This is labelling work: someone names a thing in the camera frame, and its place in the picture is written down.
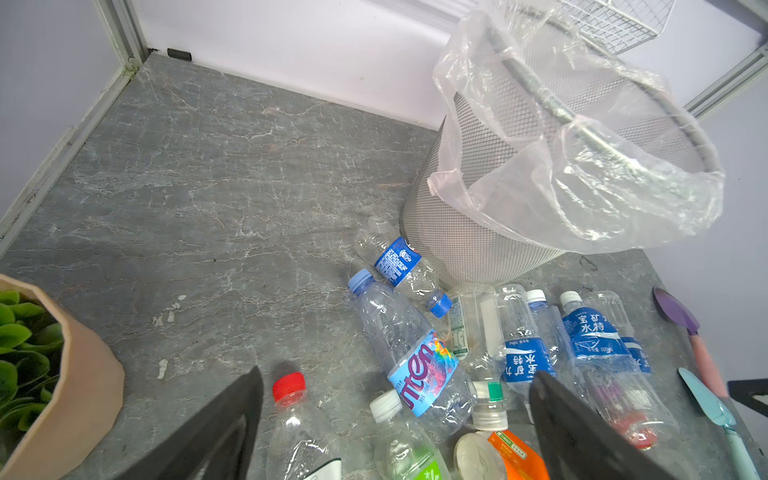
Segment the blue label bottle white cap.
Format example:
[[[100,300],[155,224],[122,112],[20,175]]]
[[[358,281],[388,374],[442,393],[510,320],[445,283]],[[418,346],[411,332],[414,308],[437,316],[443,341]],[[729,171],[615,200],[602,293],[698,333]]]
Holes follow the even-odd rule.
[[[639,450],[649,450],[671,436],[677,429],[676,420],[604,309],[575,291],[562,293],[560,304],[571,365],[599,416]]]

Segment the clear bottle red cap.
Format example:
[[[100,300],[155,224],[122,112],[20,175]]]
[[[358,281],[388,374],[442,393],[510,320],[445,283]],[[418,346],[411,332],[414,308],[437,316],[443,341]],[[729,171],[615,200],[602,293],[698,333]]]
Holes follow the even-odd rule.
[[[300,372],[278,379],[272,387],[276,424],[267,454],[268,479],[340,480],[341,442],[330,422],[309,399]]]

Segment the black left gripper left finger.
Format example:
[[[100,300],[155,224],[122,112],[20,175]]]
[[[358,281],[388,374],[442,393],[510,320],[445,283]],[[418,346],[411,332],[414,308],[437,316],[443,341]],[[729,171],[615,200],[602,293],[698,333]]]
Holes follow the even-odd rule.
[[[258,367],[240,376],[121,479],[245,479],[264,400]]]

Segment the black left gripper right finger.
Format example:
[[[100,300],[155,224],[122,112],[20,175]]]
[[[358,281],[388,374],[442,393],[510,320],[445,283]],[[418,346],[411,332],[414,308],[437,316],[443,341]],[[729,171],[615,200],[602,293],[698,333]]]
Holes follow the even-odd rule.
[[[535,374],[529,401],[541,457],[550,478],[672,477],[550,374]]]

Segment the clear bottle green label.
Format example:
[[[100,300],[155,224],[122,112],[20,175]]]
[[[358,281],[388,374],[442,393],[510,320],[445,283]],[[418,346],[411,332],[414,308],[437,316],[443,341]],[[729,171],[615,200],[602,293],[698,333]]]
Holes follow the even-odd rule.
[[[439,449],[418,423],[406,417],[394,389],[369,407],[377,429],[374,460],[383,479],[451,479]]]

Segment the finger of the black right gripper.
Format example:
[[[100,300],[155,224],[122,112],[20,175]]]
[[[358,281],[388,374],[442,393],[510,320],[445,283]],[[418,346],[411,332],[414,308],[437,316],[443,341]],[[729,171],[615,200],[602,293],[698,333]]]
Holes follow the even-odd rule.
[[[727,382],[730,397],[736,402],[768,417],[768,379],[731,380]]]

